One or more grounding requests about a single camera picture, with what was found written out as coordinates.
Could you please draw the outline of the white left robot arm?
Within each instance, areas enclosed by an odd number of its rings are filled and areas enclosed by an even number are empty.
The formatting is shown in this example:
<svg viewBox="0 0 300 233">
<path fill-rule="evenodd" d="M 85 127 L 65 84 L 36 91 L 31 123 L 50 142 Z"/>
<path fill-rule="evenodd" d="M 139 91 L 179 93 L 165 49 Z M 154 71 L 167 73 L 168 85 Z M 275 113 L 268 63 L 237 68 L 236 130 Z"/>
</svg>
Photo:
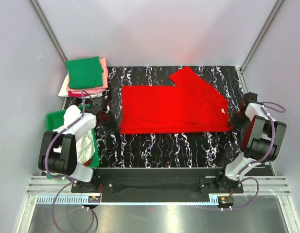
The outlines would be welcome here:
<svg viewBox="0 0 300 233">
<path fill-rule="evenodd" d="M 99 180 L 93 177 L 92 168 L 78 162 L 76 143 L 97 126 L 106 130 L 117 128 L 110 100 L 97 97 L 89 107 L 72 105 L 65 115 L 70 118 L 63 126 L 43 134 L 38 167 L 49 176 L 56 173 L 59 177 L 81 181 L 88 192 L 94 192 L 99 187 Z"/>
</svg>

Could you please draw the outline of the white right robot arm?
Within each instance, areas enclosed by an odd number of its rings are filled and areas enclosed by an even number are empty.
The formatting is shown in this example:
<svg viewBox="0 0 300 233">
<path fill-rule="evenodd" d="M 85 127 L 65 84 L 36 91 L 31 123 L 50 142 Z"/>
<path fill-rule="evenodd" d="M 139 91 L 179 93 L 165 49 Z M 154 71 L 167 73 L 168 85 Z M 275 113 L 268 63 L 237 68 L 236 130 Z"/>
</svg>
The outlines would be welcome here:
<svg viewBox="0 0 300 233">
<path fill-rule="evenodd" d="M 227 192 L 232 182 L 240 182 L 241 176 L 254 167 L 274 161 L 278 155 L 286 132 L 286 124 L 277 121 L 268 110 L 285 113 L 286 109 L 273 102 L 259 102 L 258 95 L 244 94 L 239 112 L 229 120 L 229 124 L 239 128 L 249 122 L 241 143 L 241 153 L 225 166 L 223 175 L 215 180 L 219 192 Z"/>
</svg>

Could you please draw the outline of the red t-shirt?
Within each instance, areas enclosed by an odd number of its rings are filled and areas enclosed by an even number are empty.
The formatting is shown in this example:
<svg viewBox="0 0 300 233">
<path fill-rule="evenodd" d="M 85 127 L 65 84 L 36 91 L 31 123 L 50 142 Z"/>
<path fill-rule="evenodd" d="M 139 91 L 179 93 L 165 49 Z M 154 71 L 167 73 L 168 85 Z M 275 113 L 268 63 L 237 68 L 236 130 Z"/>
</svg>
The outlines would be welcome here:
<svg viewBox="0 0 300 233">
<path fill-rule="evenodd" d="M 123 86 L 124 134 L 228 132 L 228 101 L 189 67 L 172 75 L 173 86 Z"/>
</svg>

